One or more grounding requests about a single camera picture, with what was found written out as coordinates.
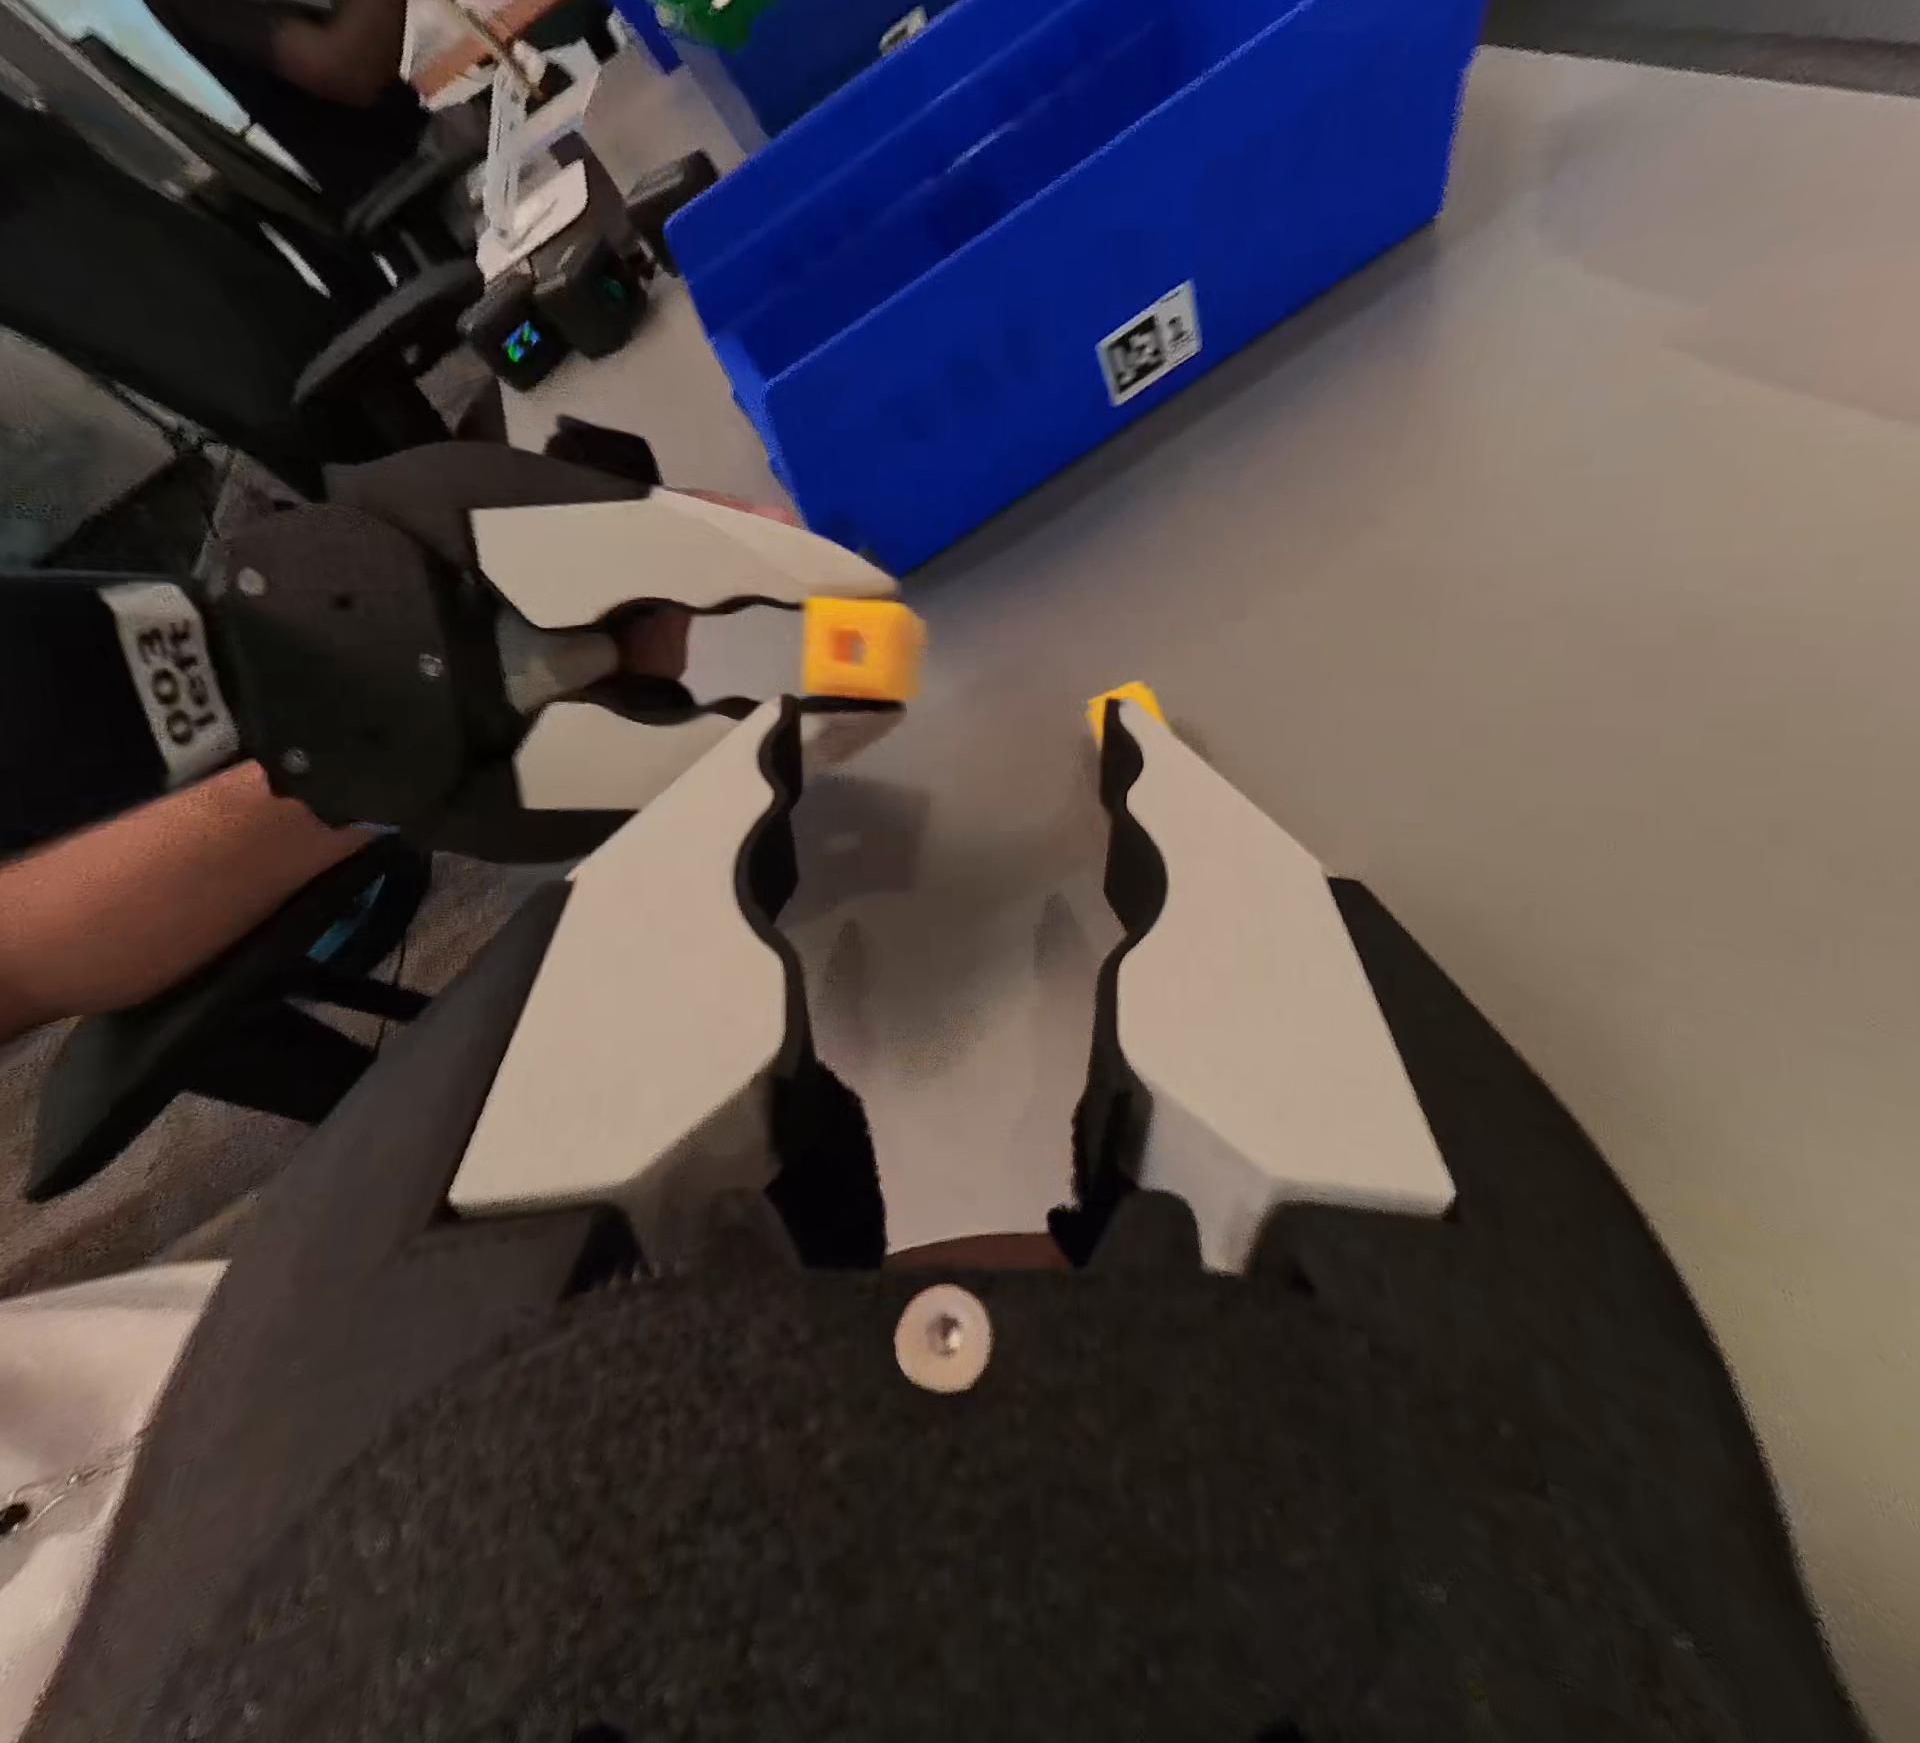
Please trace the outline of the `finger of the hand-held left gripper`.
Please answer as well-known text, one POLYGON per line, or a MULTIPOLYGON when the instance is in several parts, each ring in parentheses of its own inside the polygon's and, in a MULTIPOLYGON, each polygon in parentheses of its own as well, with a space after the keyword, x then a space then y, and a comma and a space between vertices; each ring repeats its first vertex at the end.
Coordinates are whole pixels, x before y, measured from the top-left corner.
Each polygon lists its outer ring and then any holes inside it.
POLYGON ((593 631, 632 601, 733 608, 733 601, 894 601, 900 574, 845 543, 764 510, 693 489, 643 489, 605 503, 489 503, 466 516, 481 574, 532 631, 593 631))
POLYGON ((774 691, 725 708, 683 708, 677 723, 632 723, 599 698, 549 698, 515 740, 515 806, 525 809, 643 809, 725 732, 796 729, 802 766, 826 773, 884 740, 902 723, 902 698, 831 698, 831 691, 774 691))

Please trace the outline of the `short yellow block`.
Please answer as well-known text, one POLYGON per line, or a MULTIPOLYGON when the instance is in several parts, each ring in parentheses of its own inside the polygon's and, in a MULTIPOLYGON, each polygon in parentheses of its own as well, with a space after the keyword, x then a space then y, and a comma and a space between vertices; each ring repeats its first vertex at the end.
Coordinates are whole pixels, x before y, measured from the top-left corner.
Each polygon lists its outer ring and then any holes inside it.
POLYGON ((923 682, 923 616, 894 599, 808 599, 802 691, 902 708, 923 682))

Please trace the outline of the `blue chair base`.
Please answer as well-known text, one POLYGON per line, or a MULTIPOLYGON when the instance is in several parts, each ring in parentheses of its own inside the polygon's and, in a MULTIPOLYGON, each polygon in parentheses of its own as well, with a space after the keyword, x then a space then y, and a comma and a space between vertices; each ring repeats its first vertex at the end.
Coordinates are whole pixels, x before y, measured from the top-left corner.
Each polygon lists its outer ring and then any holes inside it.
POLYGON ((332 918, 314 940, 310 963, 332 963, 339 948, 355 948, 355 934, 368 931, 372 906, 383 906, 390 879, 368 879, 349 906, 349 918, 332 918))

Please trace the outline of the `person's left forearm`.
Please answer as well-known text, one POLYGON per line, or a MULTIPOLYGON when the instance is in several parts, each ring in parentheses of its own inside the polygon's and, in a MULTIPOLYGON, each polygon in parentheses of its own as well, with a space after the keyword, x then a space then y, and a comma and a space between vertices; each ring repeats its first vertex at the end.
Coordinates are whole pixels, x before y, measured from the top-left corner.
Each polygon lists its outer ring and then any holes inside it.
POLYGON ((323 827, 256 760, 0 863, 0 1042, 136 1008, 383 827, 323 827))

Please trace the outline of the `small black box device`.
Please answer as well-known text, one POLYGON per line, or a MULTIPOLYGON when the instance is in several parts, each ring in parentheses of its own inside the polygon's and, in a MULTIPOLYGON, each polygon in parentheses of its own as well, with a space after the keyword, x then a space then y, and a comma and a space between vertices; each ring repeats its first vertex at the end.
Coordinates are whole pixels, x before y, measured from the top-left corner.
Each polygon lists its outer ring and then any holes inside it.
POLYGON ((707 151, 691 151, 691 160, 643 168, 632 190, 632 226, 663 235, 663 225, 677 212, 691 212, 693 197, 707 197, 714 185, 720 185, 720 168, 707 151))

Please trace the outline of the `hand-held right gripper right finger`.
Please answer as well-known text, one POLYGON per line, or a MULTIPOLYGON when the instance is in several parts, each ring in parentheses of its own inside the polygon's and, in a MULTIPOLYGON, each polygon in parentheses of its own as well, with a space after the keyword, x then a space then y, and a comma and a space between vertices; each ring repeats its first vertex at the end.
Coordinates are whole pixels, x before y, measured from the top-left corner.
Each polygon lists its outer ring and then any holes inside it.
POLYGON ((1074 1200, 1091 1263, 1121 1200, 1194 1211, 1197 1263, 1244 1271, 1277 1208, 1451 1216, 1456 1179, 1366 979, 1329 868, 1215 773, 1157 698, 1091 698, 1105 809, 1074 1200))

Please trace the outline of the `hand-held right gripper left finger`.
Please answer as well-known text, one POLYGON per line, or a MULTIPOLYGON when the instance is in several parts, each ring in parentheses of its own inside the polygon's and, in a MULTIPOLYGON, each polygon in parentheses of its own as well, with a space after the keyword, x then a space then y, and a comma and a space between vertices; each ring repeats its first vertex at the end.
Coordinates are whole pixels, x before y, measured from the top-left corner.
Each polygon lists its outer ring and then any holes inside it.
POLYGON ((466 1222, 624 1211, 652 1271, 753 1194, 813 1271, 884 1263, 860 1096, 820 1060, 796 806, 813 698, 763 698, 572 885, 447 1208, 466 1222))

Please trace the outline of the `white stand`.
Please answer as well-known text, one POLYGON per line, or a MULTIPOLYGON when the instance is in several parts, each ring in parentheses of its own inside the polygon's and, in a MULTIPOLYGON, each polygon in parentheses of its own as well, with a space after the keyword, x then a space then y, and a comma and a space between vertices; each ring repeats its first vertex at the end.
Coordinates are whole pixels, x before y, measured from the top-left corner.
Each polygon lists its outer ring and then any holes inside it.
POLYGON ((581 119, 605 67, 532 112, 532 88, 515 72, 489 72, 482 105, 482 203, 481 203, 481 272, 502 272, 532 261, 556 226, 581 216, 593 160, 581 119))

